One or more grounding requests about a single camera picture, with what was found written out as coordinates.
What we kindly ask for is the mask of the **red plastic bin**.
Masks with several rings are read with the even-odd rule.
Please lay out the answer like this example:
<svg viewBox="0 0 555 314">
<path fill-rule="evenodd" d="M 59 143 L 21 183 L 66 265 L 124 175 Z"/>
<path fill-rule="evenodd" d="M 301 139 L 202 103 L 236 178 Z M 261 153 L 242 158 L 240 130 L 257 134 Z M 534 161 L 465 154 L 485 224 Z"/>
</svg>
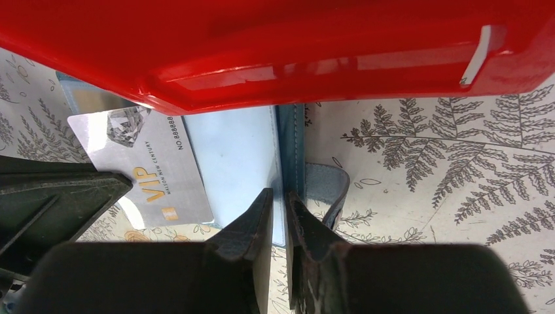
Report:
<svg viewBox="0 0 555 314">
<path fill-rule="evenodd" d="M 168 115 L 528 92 L 553 1 L 2 1 L 1 46 Z"/>
</svg>

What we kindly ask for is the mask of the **blue card holder wallet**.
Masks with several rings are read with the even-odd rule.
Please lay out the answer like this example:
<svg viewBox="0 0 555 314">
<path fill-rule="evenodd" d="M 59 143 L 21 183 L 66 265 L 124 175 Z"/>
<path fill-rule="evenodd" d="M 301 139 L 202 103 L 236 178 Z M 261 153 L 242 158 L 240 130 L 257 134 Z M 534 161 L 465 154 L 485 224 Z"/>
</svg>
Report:
<svg viewBox="0 0 555 314">
<path fill-rule="evenodd" d="M 69 75 L 56 76 L 71 116 L 146 107 Z M 302 105 L 297 104 L 174 116 L 180 117 L 185 125 L 214 216 L 211 223 L 229 225 L 245 212 L 262 189 L 271 188 L 275 245 L 285 244 L 285 197 L 290 192 L 296 192 L 302 201 L 328 205 L 323 222 L 329 228 L 337 226 L 349 175 L 339 167 L 306 161 L 301 110 Z"/>
</svg>

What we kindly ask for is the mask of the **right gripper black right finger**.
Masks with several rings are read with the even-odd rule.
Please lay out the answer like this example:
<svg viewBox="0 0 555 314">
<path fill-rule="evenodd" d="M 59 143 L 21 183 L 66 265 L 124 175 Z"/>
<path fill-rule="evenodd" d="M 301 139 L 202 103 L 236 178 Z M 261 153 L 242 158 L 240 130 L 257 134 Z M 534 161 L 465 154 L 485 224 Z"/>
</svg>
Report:
<svg viewBox="0 0 555 314">
<path fill-rule="evenodd" d="M 362 245 L 286 197 L 295 313 L 527 313 L 507 267 L 470 244 Z"/>
</svg>

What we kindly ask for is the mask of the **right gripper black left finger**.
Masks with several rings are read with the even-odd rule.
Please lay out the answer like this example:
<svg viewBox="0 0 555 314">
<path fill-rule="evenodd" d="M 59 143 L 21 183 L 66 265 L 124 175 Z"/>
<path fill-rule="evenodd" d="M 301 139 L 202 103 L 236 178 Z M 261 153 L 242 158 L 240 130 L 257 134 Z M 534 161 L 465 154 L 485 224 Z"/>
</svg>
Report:
<svg viewBox="0 0 555 314">
<path fill-rule="evenodd" d="M 204 242 L 76 242 L 52 249 L 19 313 L 266 313 L 273 191 Z"/>
</svg>

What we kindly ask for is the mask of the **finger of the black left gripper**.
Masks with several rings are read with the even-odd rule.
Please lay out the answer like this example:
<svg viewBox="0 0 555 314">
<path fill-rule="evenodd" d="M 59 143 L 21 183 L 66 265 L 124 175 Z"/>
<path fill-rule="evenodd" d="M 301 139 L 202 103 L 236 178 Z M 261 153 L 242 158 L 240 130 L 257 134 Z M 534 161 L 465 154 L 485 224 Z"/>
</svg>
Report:
<svg viewBox="0 0 555 314">
<path fill-rule="evenodd" d="M 132 189 L 92 164 L 1 157 L 1 276 L 29 277 L 53 247 L 78 239 Z"/>
</svg>

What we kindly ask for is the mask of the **silver VIP credit card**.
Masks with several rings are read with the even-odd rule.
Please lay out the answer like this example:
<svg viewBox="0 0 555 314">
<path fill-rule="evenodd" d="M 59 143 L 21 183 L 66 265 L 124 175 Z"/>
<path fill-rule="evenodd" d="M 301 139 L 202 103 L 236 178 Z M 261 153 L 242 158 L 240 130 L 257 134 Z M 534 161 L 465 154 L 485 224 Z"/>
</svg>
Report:
<svg viewBox="0 0 555 314">
<path fill-rule="evenodd" d="M 67 121 L 97 170 L 131 180 L 117 205 L 135 229 L 214 221 L 180 117 L 136 106 Z"/>
</svg>

